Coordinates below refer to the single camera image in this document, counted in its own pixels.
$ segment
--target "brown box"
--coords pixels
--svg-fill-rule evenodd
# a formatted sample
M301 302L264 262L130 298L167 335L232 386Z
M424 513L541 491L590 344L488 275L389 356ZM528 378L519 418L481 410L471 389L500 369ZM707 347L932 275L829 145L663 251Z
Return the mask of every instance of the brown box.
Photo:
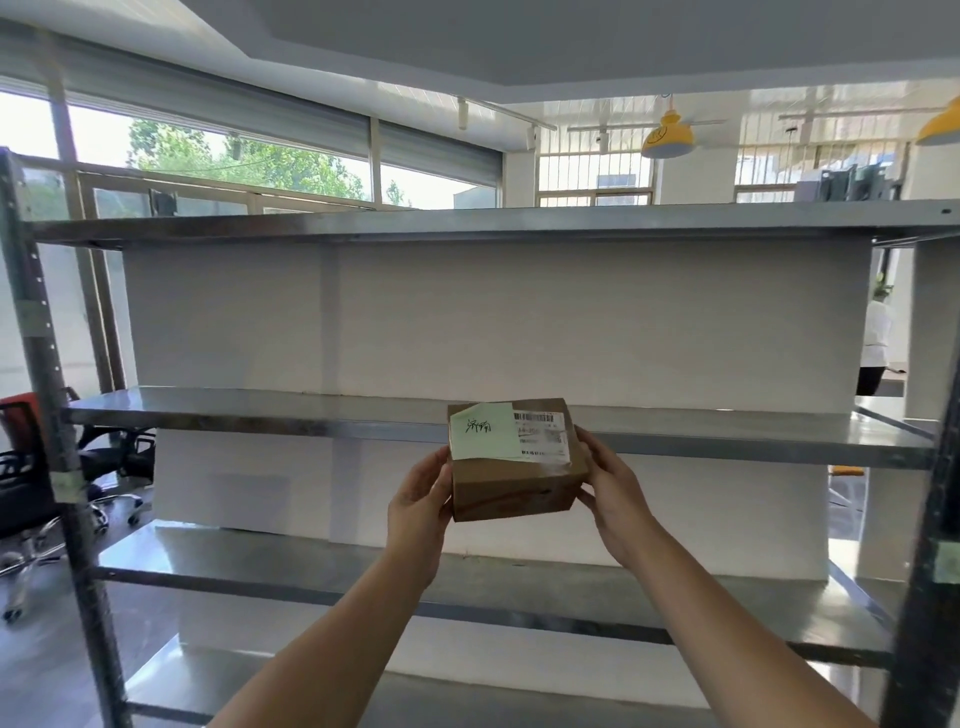
M447 428L451 415L470 406L472 403L448 405ZM514 410L563 413L570 462L559 465L486 458L454 460L454 521L486 521L566 511L587 478L587 462L577 442L566 402L515 400L513 406Z

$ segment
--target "barcode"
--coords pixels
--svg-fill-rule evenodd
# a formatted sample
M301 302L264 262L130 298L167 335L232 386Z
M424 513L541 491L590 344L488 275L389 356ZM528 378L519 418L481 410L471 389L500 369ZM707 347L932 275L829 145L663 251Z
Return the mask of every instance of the barcode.
M538 423L552 423L553 415L548 412L517 412L514 410L515 420L529 420Z

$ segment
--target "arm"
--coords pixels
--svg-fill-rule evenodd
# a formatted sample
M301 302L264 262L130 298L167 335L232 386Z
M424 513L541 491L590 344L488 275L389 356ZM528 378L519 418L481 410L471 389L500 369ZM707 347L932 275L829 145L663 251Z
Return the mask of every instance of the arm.
M352 728L440 564L448 448L421 460L388 511L387 547L336 606L280 650L209 728Z
M876 728L760 624L657 522L634 472L578 428L590 468L580 500L604 545L630 570L726 728Z

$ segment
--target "yellow pendant light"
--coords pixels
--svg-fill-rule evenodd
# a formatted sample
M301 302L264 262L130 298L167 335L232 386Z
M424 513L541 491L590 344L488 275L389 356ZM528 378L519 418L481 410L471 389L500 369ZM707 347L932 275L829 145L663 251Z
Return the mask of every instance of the yellow pendant light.
M673 109L673 94L670 109L660 119L660 125L647 134L640 153L649 159L682 157L693 151L693 130L689 124L680 122L680 115Z
M918 147L938 147L956 142L960 142L960 96L947 105L947 110L926 122L917 134Z

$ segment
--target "forearm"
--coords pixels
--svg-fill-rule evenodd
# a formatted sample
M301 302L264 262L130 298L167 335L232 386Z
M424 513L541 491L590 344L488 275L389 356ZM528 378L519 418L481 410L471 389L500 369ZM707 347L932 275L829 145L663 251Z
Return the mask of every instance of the forearm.
M874 726L652 518L637 530L631 552L631 571L722 725Z
M422 576L385 553L306 632L277 653L210 728L352 728L407 622Z

